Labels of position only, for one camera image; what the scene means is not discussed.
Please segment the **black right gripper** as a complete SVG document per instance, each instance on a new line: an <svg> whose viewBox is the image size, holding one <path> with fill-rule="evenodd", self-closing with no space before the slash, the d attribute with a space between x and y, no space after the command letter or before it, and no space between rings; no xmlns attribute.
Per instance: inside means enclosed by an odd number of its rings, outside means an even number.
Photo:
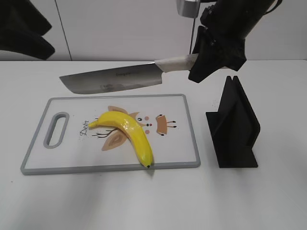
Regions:
<svg viewBox="0 0 307 230"><path fill-rule="evenodd" d="M198 57L188 79L195 83L202 82L222 67L238 71L247 60L244 39L227 38L206 26L198 27L193 53Z"/></svg>

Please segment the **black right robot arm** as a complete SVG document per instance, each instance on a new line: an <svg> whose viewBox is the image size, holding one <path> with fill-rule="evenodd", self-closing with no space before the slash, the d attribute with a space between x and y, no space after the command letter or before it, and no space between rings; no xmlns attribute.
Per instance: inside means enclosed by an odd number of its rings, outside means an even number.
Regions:
<svg viewBox="0 0 307 230"><path fill-rule="evenodd" d="M238 71L246 62L247 35L280 0L213 0L204 9L190 51L197 55L189 80L200 83L221 68Z"/></svg>

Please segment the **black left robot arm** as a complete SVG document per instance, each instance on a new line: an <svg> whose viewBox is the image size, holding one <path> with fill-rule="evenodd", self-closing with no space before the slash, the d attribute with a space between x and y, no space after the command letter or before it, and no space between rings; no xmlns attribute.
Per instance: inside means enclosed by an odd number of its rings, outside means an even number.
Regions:
<svg viewBox="0 0 307 230"><path fill-rule="evenodd" d="M0 49L47 60L54 47L43 38L50 22L29 0L0 2Z"/></svg>

